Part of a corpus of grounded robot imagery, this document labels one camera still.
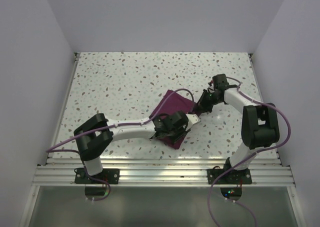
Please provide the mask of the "purple cloth mat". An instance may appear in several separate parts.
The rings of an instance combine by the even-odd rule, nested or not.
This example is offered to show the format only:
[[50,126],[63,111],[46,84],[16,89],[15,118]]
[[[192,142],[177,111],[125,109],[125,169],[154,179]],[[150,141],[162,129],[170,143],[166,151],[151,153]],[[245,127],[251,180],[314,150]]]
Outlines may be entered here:
[[[186,97],[181,96],[177,92],[174,92],[173,90],[167,90],[163,98],[161,99],[160,103],[155,107],[150,118],[156,114],[158,110],[158,114],[168,114],[171,115],[177,111],[182,111],[184,113],[188,113],[193,109],[195,105],[195,102],[192,99],[188,99]],[[172,140],[170,140],[169,137],[164,137],[159,139],[162,143],[166,144],[170,148],[174,150],[178,150],[186,136],[181,137],[178,139],[175,143],[173,143]]]

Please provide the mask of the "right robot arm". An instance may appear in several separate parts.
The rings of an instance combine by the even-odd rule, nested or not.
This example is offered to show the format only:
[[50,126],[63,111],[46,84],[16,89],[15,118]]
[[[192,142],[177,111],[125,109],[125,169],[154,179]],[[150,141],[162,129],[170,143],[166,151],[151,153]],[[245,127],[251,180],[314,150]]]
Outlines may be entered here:
[[227,183],[235,183],[241,172],[246,170],[259,151],[270,147],[280,139],[277,111],[271,104],[258,104],[245,97],[234,86],[228,89],[204,90],[195,104],[195,113],[210,113],[215,105],[224,103],[231,105],[240,114],[241,140],[235,154],[229,157],[223,170],[223,179]]

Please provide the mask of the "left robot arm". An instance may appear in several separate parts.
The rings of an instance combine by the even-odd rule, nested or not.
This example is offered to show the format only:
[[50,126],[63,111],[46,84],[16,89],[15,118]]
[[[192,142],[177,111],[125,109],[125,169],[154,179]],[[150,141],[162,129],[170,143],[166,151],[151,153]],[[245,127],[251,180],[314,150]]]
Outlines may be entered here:
[[73,134],[80,159],[87,171],[86,177],[96,184],[103,180],[100,156],[110,143],[127,139],[156,139],[174,145],[184,139],[199,122],[200,118],[196,114],[181,110],[132,121],[107,119],[103,113],[98,113]]

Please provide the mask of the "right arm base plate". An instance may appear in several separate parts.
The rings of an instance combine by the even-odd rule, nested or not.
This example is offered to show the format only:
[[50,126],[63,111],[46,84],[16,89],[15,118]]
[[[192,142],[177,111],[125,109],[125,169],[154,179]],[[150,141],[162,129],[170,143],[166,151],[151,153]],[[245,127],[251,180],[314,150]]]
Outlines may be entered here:
[[[209,168],[206,170],[208,184],[211,185],[215,179],[225,171],[221,168]],[[232,170],[223,175],[216,182],[217,185],[251,185],[253,183],[250,170]]]

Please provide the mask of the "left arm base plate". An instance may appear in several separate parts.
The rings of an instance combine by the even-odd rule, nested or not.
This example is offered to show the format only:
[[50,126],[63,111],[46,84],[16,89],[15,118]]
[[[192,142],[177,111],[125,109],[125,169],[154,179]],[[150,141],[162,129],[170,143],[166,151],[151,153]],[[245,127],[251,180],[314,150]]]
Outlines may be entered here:
[[101,173],[88,177],[83,167],[75,168],[75,184],[101,184],[101,181],[110,185],[117,185],[120,178],[120,170],[118,168],[104,168]]

